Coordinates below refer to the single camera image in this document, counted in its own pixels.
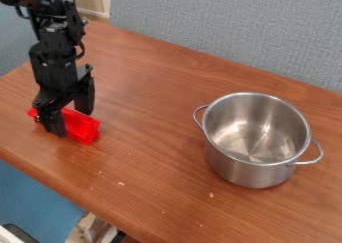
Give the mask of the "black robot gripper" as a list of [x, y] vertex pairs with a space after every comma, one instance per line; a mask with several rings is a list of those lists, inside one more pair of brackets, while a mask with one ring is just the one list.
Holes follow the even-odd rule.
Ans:
[[41, 90], [33, 102], [45, 129], [67, 136], [62, 108], [74, 102], [75, 110], [92, 115], [96, 106], [93, 66], [77, 66], [77, 48], [37, 43], [30, 49], [34, 76]]

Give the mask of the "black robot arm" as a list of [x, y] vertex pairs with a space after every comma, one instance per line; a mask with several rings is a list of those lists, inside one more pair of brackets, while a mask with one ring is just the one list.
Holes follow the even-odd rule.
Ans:
[[81, 17], [77, 0], [0, 0], [21, 18], [31, 21], [38, 43], [30, 48], [30, 61], [39, 85], [33, 101], [37, 121], [53, 134], [65, 137], [67, 126], [62, 109], [73, 104], [90, 115], [96, 105], [93, 66], [79, 66], [86, 46], [87, 21]]

